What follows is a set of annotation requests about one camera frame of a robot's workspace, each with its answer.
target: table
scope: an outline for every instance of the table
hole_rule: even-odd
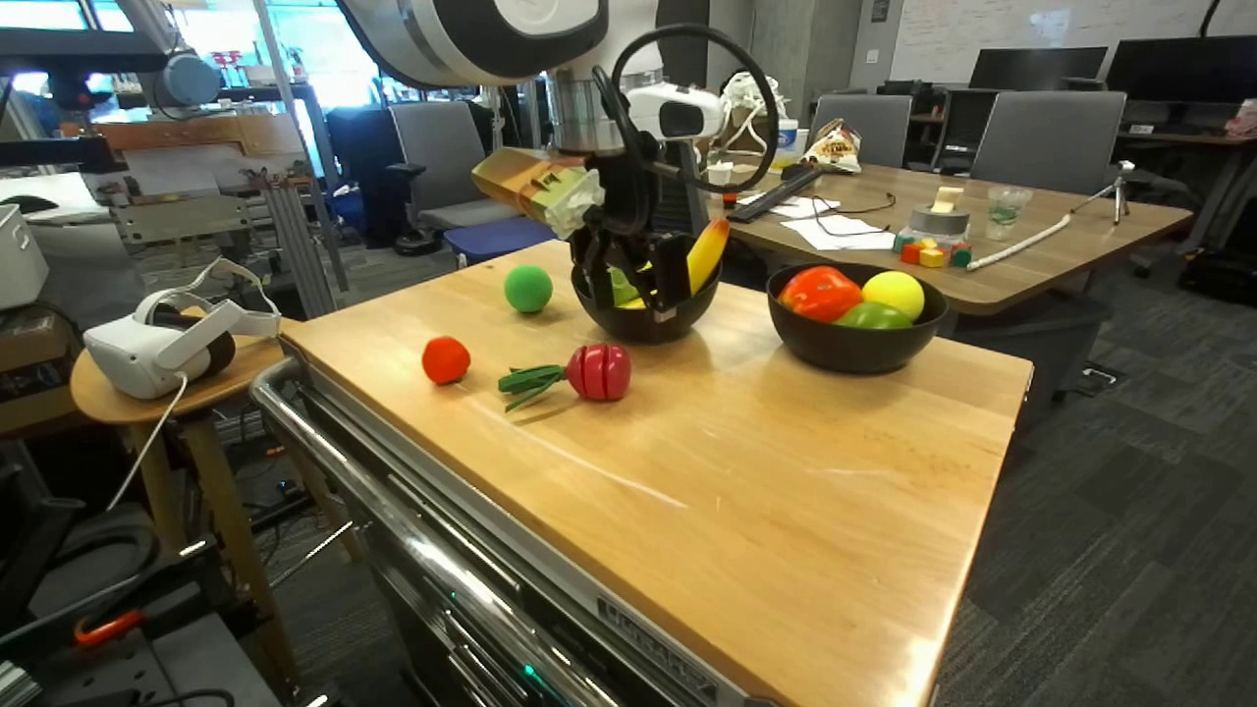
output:
[[[891,209],[883,211],[866,211],[862,218],[877,226],[904,226],[911,216],[911,203],[924,203],[937,195],[938,183],[955,183],[955,177],[937,177],[937,171],[911,171],[911,167],[883,167],[883,166],[866,166],[862,177],[823,177],[816,195],[832,195],[854,211],[881,209],[891,195]],[[988,203],[988,182],[962,182],[967,199],[973,211]],[[1046,191],[1035,190],[1035,199],[1027,203],[1014,237],[1002,245],[1019,245],[1019,237],[1035,237],[1048,224],[1056,224],[1070,209],[1076,209],[1085,195],[1076,191]],[[945,300],[953,302],[955,315],[973,315],[991,319],[1002,310],[1014,310],[1056,283],[1110,262],[1149,239],[1175,237],[1186,226],[1191,211],[1186,209],[1162,209],[1162,203],[1132,203],[1132,216],[1118,226],[1111,224],[1111,203],[1094,203],[1085,209],[1061,237],[1002,259],[983,269],[924,269],[911,266],[921,279],[937,283]],[[778,216],[756,218],[756,224],[735,224],[735,237],[765,247],[788,247],[788,251],[811,251],[816,256],[797,233],[791,233]],[[836,262],[877,262],[877,266],[904,266],[895,256],[881,251],[827,251],[827,259]]]
[[[518,262],[572,269],[561,245],[539,245],[304,323],[286,344],[760,690],[924,702],[1028,362],[937,336],[891,376],[816,373],[782,351],[760,290],[718,287],[685,342],[630,344],[621,406],[515,423],[499,373],[606,342],[572,287],[515,319]],[[434,334],[469,342],[463,386],[424,382]]]
[[[1178,256],[1226,251],[1246,203],[1257,195],[1257,133],[1124,133],[1128,149],[1175,149],[1175,153],[1222,153],[1222,167],[1210,183],[1203,211],[1193,216],[1191,237],[1178,245]]]
[[[272,580],[268,569],[257,555],[252,542],[252,517],[240,504],[235,480],[232,480],[232,465],[221,449],[218,423],[210,417],[214,406],[248,394],[252,376],[263,373],[268,366],[274,366],[285,357],[274,336],[235,336],[235,357],[221,376],[205,376],[193,382],[184,399],[172,410],[172,419],[189,442],[189,455],[196,465],[196,483],[205,493],[205,506],[214,514],[214,526],[221,533],[223,558],[232,565],[235,588],[261,610],[261,648],[263,648],[263,671],[274,682],[297,681],[297,656],[285,631],[285,619],[274,613],[274,598],[272,598]],[[98,419],[98,423],[113,423],[122,429],[129,450],[139,450],[162,410],[168,399],[129,399],[122,394],[113,394],[111,376],[96,366],[92,353],[78,353],[77,373],[70,373],[70,398],[78,406],[83,417]],[[331,510],[324,474],[308,474],[308,465],[297,465],[304,470],[304,483],[314,497],[314,506]],[[147,465],[141,465],[141,483],[147,483],[147,497],[153,510],[153,529],[162,538],[167,555],[177,555],[189,538],[184,538],[184,497],[177,492],[168,455],[162,442],[151,449]]]

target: tomato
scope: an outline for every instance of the tomato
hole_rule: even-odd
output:
[[[424,373],[434,386],[455,386],[472,368],[472,351],[459,336],[434,336],[424,344]]]
[[[862,283],[854,283],[836,266],[807,266],[782,290],[782,305],[812,323],[832,323],[850,315],[857,302],[862,302]]]
[[[621,399],[630,390],[630,353],[621,344],[581,344],[565,362],[565,382],[581,399]]]

